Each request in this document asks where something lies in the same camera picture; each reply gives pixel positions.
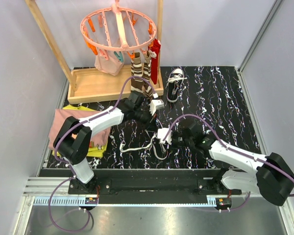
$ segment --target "sock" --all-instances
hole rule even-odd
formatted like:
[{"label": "sock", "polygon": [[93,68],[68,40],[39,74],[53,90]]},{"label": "sock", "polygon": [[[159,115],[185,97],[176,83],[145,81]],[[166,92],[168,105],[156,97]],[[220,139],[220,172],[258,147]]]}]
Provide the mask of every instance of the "sock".
[{"label": "sock", "polygon": [[[141,54],[136,52],[135,58],[131,60],[131,74],[132,76],[139,76],[143,77],[143,70],[142,70],[142,61],[141,61]],[[143,84],[144,81],[138,78],[131,79],[131,91],[137,91],[143,93]]]},{"label": "sock", "polygon": [[158,81],[158,56],[160,52],[161,45],[159,44],[158,40],[153,40],[153,47],[151,48],[151,51],[156,53],[156,58],[151,59],[151,80],[154,84],[157,84]]},{"label": "sock", "polygon": [[[145,58],[145,62],[144,62],[143,78],[149,82],[150,76],[151,76],[151,56],[148,50],[146,51],[146,54],[144,54],[144,58]],[[149,99],[152,99],[152,88],[145,81],[144,81],[144,89],[145,89],[145,95]]]}]

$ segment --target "pink cloth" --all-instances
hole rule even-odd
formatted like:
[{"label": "pink cloth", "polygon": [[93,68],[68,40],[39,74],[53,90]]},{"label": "pink cloth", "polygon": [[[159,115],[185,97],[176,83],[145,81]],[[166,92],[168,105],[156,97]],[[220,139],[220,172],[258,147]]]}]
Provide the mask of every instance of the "pink cloth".
[{"label": "pink cloth", "polygon": [[[85,118],[94,114],[99,113],[100,111],[82,111],[82,110],[68,110],[68,109],[56,109],[52,127],[49,132],[49,149],[54,150],[53,142],[57,137],[64,121],[66,118],[73,116],[76,119]],[[100,131],[94,137],[91,138],[93,146],[97,145],[106,145],[108,142],[109,134],[111,127]]]}]

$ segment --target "floor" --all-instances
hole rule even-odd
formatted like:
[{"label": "floor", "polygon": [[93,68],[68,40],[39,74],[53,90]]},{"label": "floor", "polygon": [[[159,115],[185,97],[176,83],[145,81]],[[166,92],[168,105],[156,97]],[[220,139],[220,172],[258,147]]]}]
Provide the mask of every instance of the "floor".
[{"label": "floor", "polygon": [[[242,198],[233,199],[239,205]],[[52,215],[65,229],[76,230],[87,221],[80,211],[64,216],[73,207],[53,207]],[[239,211],[218,213],[212,208],[97,207],[81,235],[286,235],[279,208],[263,198],[251,198]],[[34,206],[26,235],[66,235],[48,215],[48,207]]]},{"label": "floor", "polygon": [[[164,86],[169,74],[176,67],[162,67],[161,74]],[[204,118],[225,141],[255,153],[260,153],[258,141],[252,126],[251,118],[244,100],[243,91],[234,67],[180,67],[187,80],[180,90],[175,104],[167,102],[166,92],[162,100],[165,108],[161,110],[159,119],[168,126],[182,114],[197,114]],[[104,110],[114,105],[115,101],[84,103],[83,106],[94,110]],[[203,131],[209,132],[203,125]],[[92,168],[220,168],[229,167],[224,163],[192,153],[189,149],[173,149],[167,159],[160,161],[150,150],[120,153],[121,141],[125,141],[124,149],[144,146],[150,138],[141,124],[136,121],[112,127],[108,147],[102,159],[87,158]],[[54,156],[50,155],[47,168],[64,168]]]}]

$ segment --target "red sock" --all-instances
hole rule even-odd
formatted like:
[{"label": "red sock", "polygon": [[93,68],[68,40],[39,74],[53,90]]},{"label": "red sock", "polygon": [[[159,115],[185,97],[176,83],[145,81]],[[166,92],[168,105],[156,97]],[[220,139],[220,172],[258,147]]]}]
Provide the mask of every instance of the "red sock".
[{"label": "red sock", "polygon": [[157,57],[151,58],[151,80],[154,84],[157,84],[158,81],[158,56],[160,52],[160,43],[157,39],[153,40],[153,47],[151,48],[152,52],[155,52]]}]

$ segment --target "brown striped sock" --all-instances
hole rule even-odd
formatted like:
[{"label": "brown striped sock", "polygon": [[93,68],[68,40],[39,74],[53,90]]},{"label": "brown striped sock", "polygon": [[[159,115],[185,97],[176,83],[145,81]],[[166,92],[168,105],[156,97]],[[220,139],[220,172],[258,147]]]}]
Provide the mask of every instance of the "brown striped sock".
[{"label": "brown striped sock", "polygon": [[[141,54],[136,52],[135,58],[131,60],[131,74],[132,76],[143,77]],[[143,80],[138,78],[131,79],[131,91],[137,91],[143,93]]]},{"label": "brown striped sock", "polygon": [[[148,50],[147,50],[147,53],[144,54],[144,58],[145,58],[145,62],[144,62],[143,78],[146,79],[148,82],[150,82],[151,56],[150,56],[150,52]],[[152,99],[152,88],[145,81],[144,81],[144,89],[145,89],[145,95],[149,99]]]}]

